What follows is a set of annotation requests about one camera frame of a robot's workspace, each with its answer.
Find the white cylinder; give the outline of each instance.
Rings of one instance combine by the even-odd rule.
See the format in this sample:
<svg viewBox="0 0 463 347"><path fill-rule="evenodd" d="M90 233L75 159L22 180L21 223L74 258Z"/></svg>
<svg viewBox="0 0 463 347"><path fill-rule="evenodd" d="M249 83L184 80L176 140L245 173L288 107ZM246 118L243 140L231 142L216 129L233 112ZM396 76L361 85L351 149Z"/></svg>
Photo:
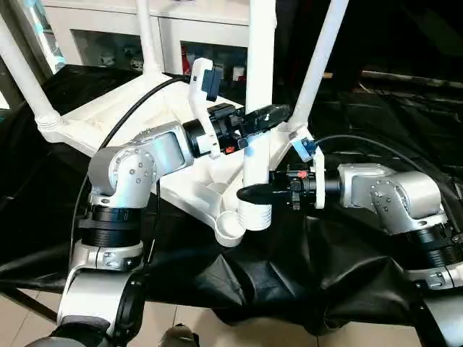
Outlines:
<svg viewBox="0 0 463 347"><path fill-rule="evenodd" d="M238 214L225 211L216 221L215 235L219 244L225 247L235 247L241 242L246 229L241 225Z"/></svg>
<svg viewBox="0 0 463 347"><path fill-rule="evenodd" d="M288 121L289 130L291 131L307 123L348 3L349 0L331 0L294 113Z"/></svg>
<svg viewBox="0 0 463 347"><path fill-rule="evenodd" d="M9 73L35 115L39 130L50 130L61 123L61 117L48 101L29 64L17 46L7 24L0 15L0 55Z"/></svg>
<svg viewBox="0 0 463 347"><path fill-rule="evenodd" d="M272 104L273 45L276 0L251 0L247 49L246 113ZM243 185L268 183L270 134L248 139L243 164ZM271 205L239 201L239 221L248 230L263 230L271 224Z"/></svg>
<svg viewBox="0 0 463 347"><path fill-rule="evenodd" d="M137 0L138 25L143 51L143 73L150 74L159 71L154 54L153 29L150 21L149 0Z"/></svg>

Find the floor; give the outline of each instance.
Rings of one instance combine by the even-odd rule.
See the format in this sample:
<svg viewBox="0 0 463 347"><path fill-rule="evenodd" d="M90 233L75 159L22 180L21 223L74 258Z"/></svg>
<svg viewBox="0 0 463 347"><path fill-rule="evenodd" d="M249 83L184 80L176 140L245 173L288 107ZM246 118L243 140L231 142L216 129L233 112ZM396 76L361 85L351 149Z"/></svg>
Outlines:
<svg viewBox="0 0 463 347"><path fill-rule="evenodd" d="M57 310L60 295L26 291L42 304ZM47 336L55 325L0 296L0 347L23 347ZM199 334L201 347L317 347L317 339L297 325L257 319L238 327L220 322L209 309L149 302L145 305L140 334L129 346L157 346L172 325L184 323ZM320 347L419 347L415 329L392 325L350 323L323 336Z"/></svg>

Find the red light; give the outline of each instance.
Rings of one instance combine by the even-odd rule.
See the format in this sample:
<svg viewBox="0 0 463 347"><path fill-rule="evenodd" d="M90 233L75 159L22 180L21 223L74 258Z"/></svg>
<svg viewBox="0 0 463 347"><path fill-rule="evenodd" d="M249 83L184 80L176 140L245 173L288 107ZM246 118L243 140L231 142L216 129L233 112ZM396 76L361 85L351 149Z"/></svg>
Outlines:
<svg viewBox="0 0 463 347"><path fill-rule="evenodd" d="M299 177L300 179L304 179L307 177L307 172L306 171L299 171L297 172L297 177Z"/></svg>

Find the black cable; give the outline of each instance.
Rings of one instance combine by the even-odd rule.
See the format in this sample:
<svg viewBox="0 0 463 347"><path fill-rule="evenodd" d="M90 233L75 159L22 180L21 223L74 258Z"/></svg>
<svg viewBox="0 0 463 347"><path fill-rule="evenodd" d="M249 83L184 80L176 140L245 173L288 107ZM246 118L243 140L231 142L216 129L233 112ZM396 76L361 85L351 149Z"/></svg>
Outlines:
<svg viewBox="0 0 463 347"><path fill-rule="evenodd" d="M156 231L158 230L159 219L161 218L161 180L159 179L156 182L156 219L154 220L154 237L151 241L150 252L148 253L148 258L145 260L145 264L143 264L142 274L146 274L146 270L148 269L149 264L153 261L154 256L154 246L156 242Z"/></svg>
<svg viewBox="0 0 463 347"><path fill-rule="evenodd" d="M377 147L380 147L380 148L383 148L384 150L389 151L390 153L393 153L396 157L402 159L404 162L406 162L411 167L413 167L416 171L422 172L424 174L428 174L428 172L424 168L422 168L421 166L416 164L416 162L414 162L412 159L410 159L407 156L405 156L404 154L400 153L398 150L395 150L395 149L393 149L393 148L391 148L391 147L389 147L389 146L387 146L387 145L385 145L385 144L383 144L381 142L378 142L378 141L375 141L375 140L372 140L372 139L368 139L367 137L361 137L361 136L349 135L349 134L338 134L338 135L331 135L331 136L327 136L327 137L323 137L321 139L318 139L318 140L315 141L315 144L317 146L319 146L324 142L328 142L328 141L331 141L331 140L337 140L337 139L351 139L351 140L357 140L357 141L363 141L363 142L370 143L371 145L375 145ZM456 233L460 234L460 232L461 232L460 228L458 227L458 223L456 222L455 216L454 216L454 214L452 213L452 211L450 209L449 202L447 201L446 197L443 194L441 196L442 196L443 209L445 210L445 212L447 214L447 218L451 221Z"/></svg>
<svg viewBox="0 0 463 347"><path fill-rule="evenodd" d="M109 142L112 140L114 135L121 129L121 127L124 125L124 123L128 120L128 118L133 115L133 113L144 103L146 102L147 99L149 99L151 96L156 94L159 90L164 89L168 85L171 85L175 82L188 82L190 81L190 76L179 76L175 78L171 78L170 80L167 80L165 82L162 82L160 85L156 85L153 89L148 91L146 94L144 94L141 99L139 99L126 113L125 115L120 118L120 120L116 123L116 125L113 127L113 129L109 132L109 134L105 137L103 142L101 143L100 147L98 150L101 150L102 148L105 148ZM71 270L71 264L72 264L72 253L74 251L74 234L75 234L75 218L77 215L77 210L79 209L79 204L80 204L80 199L82 197L82 193L85 190L85 185L88 182L88 175L85 175L85 178L82 182L82 186L80 186L79 194L77 195L77 199L75 202L74 206L74 211L72 212L72 225L71 225L71 245L69 248L69 270Z"/></svg>

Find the white cabinet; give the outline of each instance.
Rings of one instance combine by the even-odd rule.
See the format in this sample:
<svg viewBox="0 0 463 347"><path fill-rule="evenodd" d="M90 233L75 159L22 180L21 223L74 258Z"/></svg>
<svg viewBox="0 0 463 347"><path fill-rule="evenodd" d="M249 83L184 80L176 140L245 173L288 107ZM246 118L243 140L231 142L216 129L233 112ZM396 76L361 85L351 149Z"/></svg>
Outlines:
<svg viewBox="0 0 463 347"><path fill-rule="evenodd" d="M248 43L248 26L244 25L159 18L159 27L166 71L173 74L183 73L182 47L191 47L191 43L199 43L199 46L210 45L209 50L205 48L205 51L211 52L211 56L206 56L209 59L221 55L221 51L226 51L226 48L221 46L242 48L247 47Z"/></svg>
<svg viewBox="0 0 463 347"><path fill-rule="evenodd" d="M42 2L67 64L133 69L141 59L135 0ZM160 67L182 74L194 59L212 59L224 68L221 96L243 103L249 0L149 2Z"/></svg>
<svg viewBox="0 0 463 347"><path fill-rule="evenodd" d="M136 14L46 7L46 16L67 64L130 68L140 55ZM151 24L156 59L163 67L158 18L151 17Z"/></svg>

